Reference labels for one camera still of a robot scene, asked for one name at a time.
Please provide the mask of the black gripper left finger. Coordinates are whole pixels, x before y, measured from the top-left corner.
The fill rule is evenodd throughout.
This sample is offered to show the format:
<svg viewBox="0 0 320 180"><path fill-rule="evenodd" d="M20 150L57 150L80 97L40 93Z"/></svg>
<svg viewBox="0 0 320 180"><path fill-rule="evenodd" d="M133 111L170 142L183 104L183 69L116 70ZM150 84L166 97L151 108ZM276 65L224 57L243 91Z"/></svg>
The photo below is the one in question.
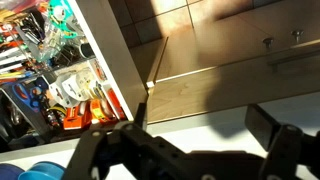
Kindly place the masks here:
<svg viewBox="0 0 320 180"><path fill-rule="evenodd" d="M183 153L168 141L143 129L146 104L140 103L133 122L121 121L108 133L84 132L62 180L103 180L110 168L122 164L139 180L178 180L185 177Z"/></svg>

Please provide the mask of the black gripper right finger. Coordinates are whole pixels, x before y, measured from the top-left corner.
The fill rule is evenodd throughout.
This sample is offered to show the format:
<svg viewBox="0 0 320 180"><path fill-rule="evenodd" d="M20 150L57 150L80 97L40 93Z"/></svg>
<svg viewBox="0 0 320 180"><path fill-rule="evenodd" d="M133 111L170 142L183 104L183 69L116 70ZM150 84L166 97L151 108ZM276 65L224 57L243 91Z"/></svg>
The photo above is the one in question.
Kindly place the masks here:
<svg viewBox="0 0 320 180"><path fill-rule="evenodd" d="M281 124L257 104L247 106L245 126L267 152L259 180L298 180L299 165L320 178L320 135L308 135L292 124Z"/></svg>

